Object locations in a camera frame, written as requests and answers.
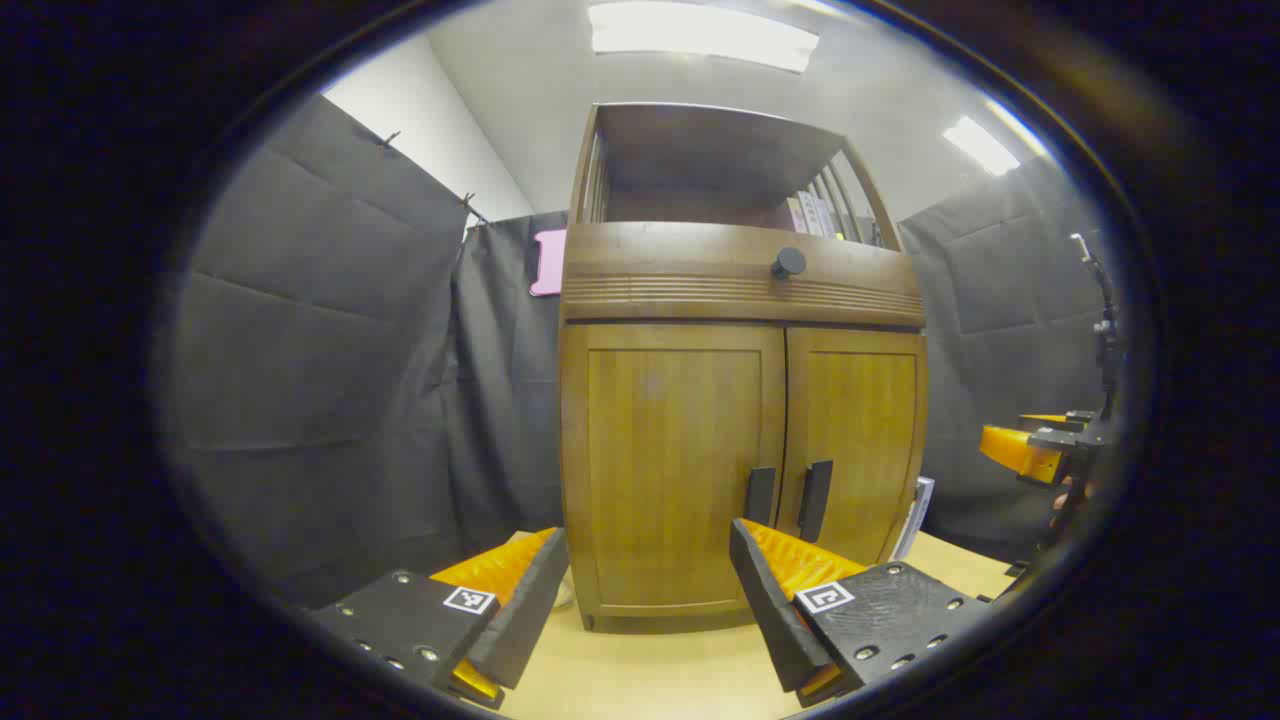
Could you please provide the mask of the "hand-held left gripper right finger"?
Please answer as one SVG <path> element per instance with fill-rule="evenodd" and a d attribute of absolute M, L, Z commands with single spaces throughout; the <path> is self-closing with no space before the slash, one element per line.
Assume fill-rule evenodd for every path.
<path fill-rule="evenodd" d="M 863 566 L 746 518 L 730 523 L 730 561 L 782 691 L 804 708 L 901 674 L 992 609 L 908 562 Z"/>

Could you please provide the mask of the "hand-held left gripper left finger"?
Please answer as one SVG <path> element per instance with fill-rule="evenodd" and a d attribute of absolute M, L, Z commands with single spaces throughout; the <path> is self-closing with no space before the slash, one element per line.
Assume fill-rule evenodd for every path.
<path fill-rule="evenodd" d="M 429 575 L 396 569 L 310 618 L 416 689 L 498 710 L 524 676 L 568 565 L 567 534 L 552 527 Z"/>

